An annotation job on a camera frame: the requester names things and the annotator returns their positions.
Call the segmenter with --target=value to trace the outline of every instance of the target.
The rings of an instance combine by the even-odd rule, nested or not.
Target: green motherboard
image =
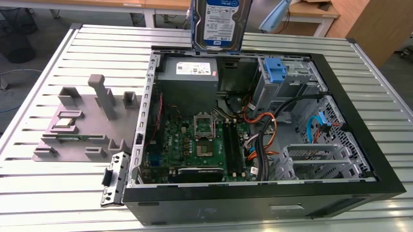
[[[147,177],[146,182],[171,183],[171,176],[179,168],[221,168],[225,170],[222,181],[249,181],[250,177],[245,172],[240,175],[228,173],[228,159],[225,149],[225,132],[226,126],[224,121],[216,121],[216,126],[212,128],[212,123],[203,120],[197,122],[197,131],[214,132],[212,139],[195,139],[194,120],[182,120],[174,118],[166,122],[163,149],[161,154],[150,153],[149,168],[145,171]],[[248,134],[248,124],[237,124],[240,151],[242,165],[245,168],[244,150],[241,147],[244,135]]]

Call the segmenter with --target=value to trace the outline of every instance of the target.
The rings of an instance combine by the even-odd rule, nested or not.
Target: motherboard
[[[147,148],[146,183],[191,182],[191,177],[217,182],[249,181],[242,142],[248,124],[221,120],[173,118],[166,122],[162,150]]]

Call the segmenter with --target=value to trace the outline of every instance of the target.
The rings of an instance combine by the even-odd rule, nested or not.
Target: hard drive
[[[194,50],[241,50],[252,2],[253,0],[193,0]]]

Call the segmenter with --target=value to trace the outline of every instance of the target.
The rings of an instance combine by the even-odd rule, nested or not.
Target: blue hard drive label
[[[238,0],[208,0],[206,2],[205,41],[210,45],[226,45],[233,41],[238,12]]]

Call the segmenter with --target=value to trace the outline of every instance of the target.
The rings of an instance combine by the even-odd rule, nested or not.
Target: ram slot
[[[226,170],[229,175],[237,175],[241,174],[244,170],[237,124],[225,123],[224,134],[226,150]]]
[[[244,172],[244,160],[242,154],[240,150],[240,136],[237,131],[237,124],[230,125],[230,138],[232,138],[232,152],[233,152],[233,159],[234,159],[234,172],[241,174]]]

